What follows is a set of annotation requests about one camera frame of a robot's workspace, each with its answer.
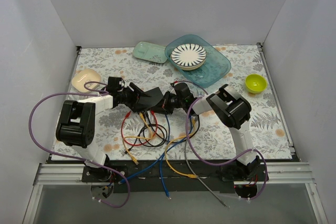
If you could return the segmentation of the black network switch box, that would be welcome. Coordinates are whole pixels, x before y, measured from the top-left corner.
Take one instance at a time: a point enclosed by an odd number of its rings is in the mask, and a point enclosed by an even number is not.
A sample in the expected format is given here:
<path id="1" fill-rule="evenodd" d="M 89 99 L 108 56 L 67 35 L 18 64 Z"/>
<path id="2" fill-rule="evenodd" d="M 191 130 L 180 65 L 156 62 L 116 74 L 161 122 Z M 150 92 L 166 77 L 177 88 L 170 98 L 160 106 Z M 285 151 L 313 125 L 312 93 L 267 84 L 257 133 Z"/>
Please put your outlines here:
<path id="1" fill-rule="evenodd" d="M 133 112 L 147 111 L 157 105 L 163 98 L 163 93 L 159 87 L 146 92 L 141 92 L 133 106 Z"/>

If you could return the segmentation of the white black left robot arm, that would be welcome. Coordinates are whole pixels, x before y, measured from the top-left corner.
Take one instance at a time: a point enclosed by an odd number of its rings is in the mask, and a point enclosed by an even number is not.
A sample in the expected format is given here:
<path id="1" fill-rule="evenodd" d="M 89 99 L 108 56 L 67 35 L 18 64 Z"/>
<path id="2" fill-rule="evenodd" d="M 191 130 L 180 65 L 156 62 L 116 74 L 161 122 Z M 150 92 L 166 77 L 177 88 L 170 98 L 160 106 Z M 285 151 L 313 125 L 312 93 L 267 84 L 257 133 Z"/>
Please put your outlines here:
<path id="1" fill-rule="evenodd" d="M 105 89 L 106 95 L 79 101 L 67 100 L 61 109 L 56 127 L 56 139 L 73 147 L 85 160 L 94 167 L 93 175 L 100 182 L 111 178 L 112 170 L 105 165 L 106 154 L 94 142 L 96 115 L 124 104 L 132 112 L 141 112 L 152 106 L 152 94 L 144 92 L 134 83 L 123 86 L 123 79 L 109 77 Z"/>

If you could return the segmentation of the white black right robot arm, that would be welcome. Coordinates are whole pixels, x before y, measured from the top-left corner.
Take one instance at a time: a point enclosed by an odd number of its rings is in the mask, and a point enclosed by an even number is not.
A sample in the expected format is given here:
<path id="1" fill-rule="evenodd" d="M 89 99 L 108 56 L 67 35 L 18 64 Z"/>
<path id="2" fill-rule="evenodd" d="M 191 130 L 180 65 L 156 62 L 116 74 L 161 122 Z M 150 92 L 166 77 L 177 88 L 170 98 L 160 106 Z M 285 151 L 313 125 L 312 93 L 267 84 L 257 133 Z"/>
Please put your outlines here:
<path id="1" fill-rule="evenodd" d="M 251 180 L 257 174 L 260 158 L 254 151 L 249 129 L 250 103 L 227 84 L 217 92 L 199 99 L 193 96 L 186 83 L 174 85 L 174 90 L 173 94 L 166 92 L 150 110 L 159 114 L 172 114 L 174 109 L 183 109 L 192 116 L 214 111 L 232 135 L 238 156 L 238 176 L 242 180 Z"/>

